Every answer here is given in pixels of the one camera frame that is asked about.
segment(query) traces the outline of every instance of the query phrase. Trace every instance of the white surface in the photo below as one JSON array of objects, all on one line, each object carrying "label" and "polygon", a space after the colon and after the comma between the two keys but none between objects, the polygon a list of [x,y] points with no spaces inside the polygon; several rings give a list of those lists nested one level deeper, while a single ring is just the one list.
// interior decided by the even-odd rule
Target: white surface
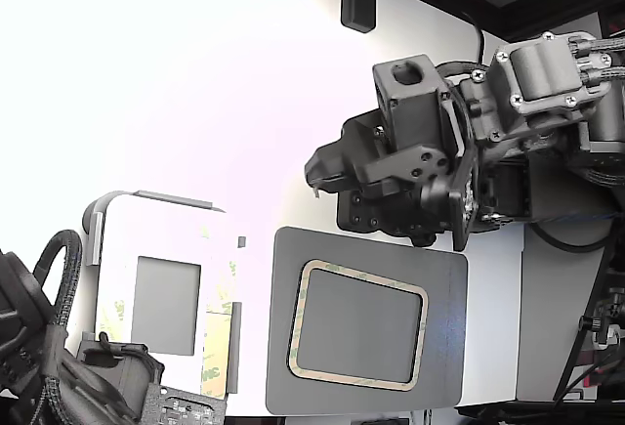
[{"label": "white surface", "polygon": [[[119,195],[106,209],[96,325],[101,325],[103,307],[123,301],[121,338],[112,340],[133,341],[135,282],[140,257],[200,267],[193,355],[152,353],[165,364],[163,384],[195,394],[201,389],[203,334],[211,287],[220,279],[223,268],[229,271],[229,261],[236,259],[237,240],[229,230],[228,219],[226,213],[134,195]],[[210,229],[210,239],[202,236],[203,229]],[[169,321],[162,321],[167,324],[177,320],[172,316]]]},{"label": "white surface", "polygon": [[[347,118],[376,106],[372,65],[421,53],[435,64],[472,59],[473,28],[416,0],[378,0],[366,35],[341,26],[340,0],[4,2],[2,248],[33,267],[48,238],[78,229],[108,191],[216,202],[249,236],[229,413],[266,413],[273,234],[283,225],[338,232],[336,199],[314,199],[304,163]],[[486,35],[486,59],[498,44]],[[509,228],[472,236],[467,250],[463,404],[515,395],[521,239]],[[87,268],[80,280],[74,348],[92,326],[96,276]]]}]

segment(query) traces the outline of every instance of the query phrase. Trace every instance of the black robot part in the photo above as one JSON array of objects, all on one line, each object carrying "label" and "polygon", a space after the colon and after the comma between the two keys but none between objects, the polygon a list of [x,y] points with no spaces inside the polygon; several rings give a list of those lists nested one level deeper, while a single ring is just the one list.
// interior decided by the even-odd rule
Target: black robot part
[{"label": "black robot part", "polygon": [[339,194],[343,230],[416,246],[451,231],[457,251],[511,222],[612,218],[625,186],[625,68],[602,45],[547,32],[502,46],[490,66],[377,64],[379,108],[316,151],[307,182]]}]

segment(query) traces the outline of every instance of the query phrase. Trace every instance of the gray rectangle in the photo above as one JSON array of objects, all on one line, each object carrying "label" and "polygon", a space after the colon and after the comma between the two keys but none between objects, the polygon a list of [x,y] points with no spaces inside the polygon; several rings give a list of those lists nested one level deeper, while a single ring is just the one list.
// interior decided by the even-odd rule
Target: gray rectangle
[{"label": "gray rectangle", "polygon": [[[299,285],[304,266],[315,260],[419,286],[427,293],[427,320],[423,326],[425,333],[420,339],[423,351],[417,382],[412,389],[397,391],[361,387],[293,374],[289,367],[289,355],[292,353],[290,339],[297,316]],[[361,303],[364,300],[356,301],[355,306],[361,308]],[[403,301],[393,301],[391,305],[384,302],[378,304],[378,308],[385,311],[380,314],[383,319],[404,316],[406,306]],[[467,259],[461,254],[296,228],[278,230],[273,249],[271,284],[266,392],[268,411],[274,415],[381,413],[458,404],[462,394],[466,309]],[[366,337],[366,331],[361,329],[361,326],[351,329],[347,335]],[[396,332],[397,327],[394,326],[392,333]],[[304,341],[314,344],[310,345],[311,348],[323,348],[325,339]],[[389,338],[388,341],[391,343],[394,339]],[[378,341],[378,348],[387,347]],[[373,361],[384,355],[378,348],[368,354]],[[337,367],[330,364],[331,359],[311,358],[309,355],[309,361],[316,366]],[[392,376],[398,376],[400,363],[391,365]],[[369,366],[363,367],[359,362],[356,370],[362,372],[365,368]]]},{"label": "gray rectangle", "polygon": [[140,257],[131,342],[156,354],[194,354],[200,266]]},{"label": "gray rectangle", "polygon": [[407,383],[412,377],[420,312],[421,298],[414,293],[313,270],[298,364],[304,369]]}]

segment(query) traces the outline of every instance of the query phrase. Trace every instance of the black cable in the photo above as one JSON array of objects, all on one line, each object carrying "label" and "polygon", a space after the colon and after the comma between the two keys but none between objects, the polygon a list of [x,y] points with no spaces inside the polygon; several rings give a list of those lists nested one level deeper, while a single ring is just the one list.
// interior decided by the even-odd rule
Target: black cable
[{"label": "black cable", "polygon": [[609,174],[593,168],[570,168],[570,170],[597,186],[604,188],[621,188],[625,186],[625,175],[622,174]]},{"label": "black cable", "polygon": [[468,61],[445,62],[437,65],[437,72],[443,78],[456,75],[470,75],[475,69],[487,71],[488,66]]},{"label": "black cable", "polygon": [[82,242],[78,233],[72,230],[64,230],[55,234],[41,253],[33,274],[43,284],[50,272],[52,263],[62,249],[65,249],[65,260],[62,267],[61,286],[55,301],[57,316],[54,324],[67,327],[69,312],[71,311],[71,305],[76,293],[76,285],[80,277]]},{"label": "black cable", "polygon": [[35,408],[34,413],[32,414],[32,418],[28,422],[28,425],[35,425],[37,420],[39,420],[39,416],[41,415],[41,411],[43,410],[43,405],[46,403],[46,389],[41,388],[41,394],[39,395],[39,402],[37,403],[37,408]]},{"label": "black cable", "polygon": [[[39,262],[36,265],[35,277],[45,281],[55,258],[65,248],[65,259],[62,268],[61,286],[55,301],[56,316],[53,324],[67,327],[71,305],[73,304],[76,286],[80,276],[80,262],[82,259],[82,242],[77,232],[64,230],[55,234],[48,242]],[[50,407],[62,424],[73,424],[70,414],[63,406],[59,378],[44,376],[43,394]]]},{"label": "black cable", "polygon": [[547,244],[550,244],[561,251],[572,252],[573,254],[586,254],[588,252],[597,251],[598,249],[602,249],[612,238],[612,233],[608,234],[606,237],[601,238],[599,241],[583,244],[583,245],[575,245],[568,244],[566,242],[562,242],[559,239],[554,238],[545,230],[543,230],[537,223],[530,223],[529,226],[533,229],[538,237],[540,237]]},{"label": "black cable", "polygon": [[478,44],[478,64],[483,64],[484,48],[485,48],[485,44],[486,44],[485,39],[484,39],[484,32],[479,27],[479,24],[478,24],[478,22],[476,21],[475,18],[473,18],[467,12],[462,12],[462,14],[471,22],[473,27],[476,29],[476,34],[478,35],[478,42],[479,42],[479,44]]},{"label": "black cable", "polygon": [[556,408],[556,407],[558,407],[560,405],[560,403],[564,400],[564,397],[568,393],[571,392],[571,390],[577,385],[577,383],[579,383],[581,380],[583,380],[586,376],[588,376],[590,373],[595,371],[597,368],[599,368],[601,366],[604,366],[605,364],[608,364],[609,361],[612,359],[612,357],[614,357],[617,353],[620,353],[622,349],[623,348],[621,346],[619,346],[617,349],[614,349],[612,352],[607,354],[605,357],[603,357],[601,359],[598,359],[590,367],[586,368],[582,374],[580,374],[577,378],[575,378],[573,381],[571,381],[570,384],[568,386],[566,386],[566,389],[564,389],[564,391],[562,391],[562,393],[558,396],[558,398],[554,402],[554,408]]}]

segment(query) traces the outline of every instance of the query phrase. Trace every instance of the white backdrop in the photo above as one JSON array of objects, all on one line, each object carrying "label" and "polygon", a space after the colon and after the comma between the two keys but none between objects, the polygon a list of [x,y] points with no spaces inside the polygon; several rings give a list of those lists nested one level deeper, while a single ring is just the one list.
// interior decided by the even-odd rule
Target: white backdrop
[{"label": "white backdrop", "polygon": [[[378,0],[366,35],[340,0],[2,0],[0,243],[32,267],[48,238],[80,226],[113,190],[212,200],[246,228],[239,394],[264,408],[271,248],[282,225],[336,232],[303,166],[376,106],[371,66],[428,54],[472,60],[473,28],[416,0]],[[486,35],[486,58],[498,40]],[[512,399],[520,229],[473,237],[463,403]],[[448,247],[443,238],[439,247]],[[87,268],[70,323],[90,328]],[[48,292],[56,290],[50,282]]]}]

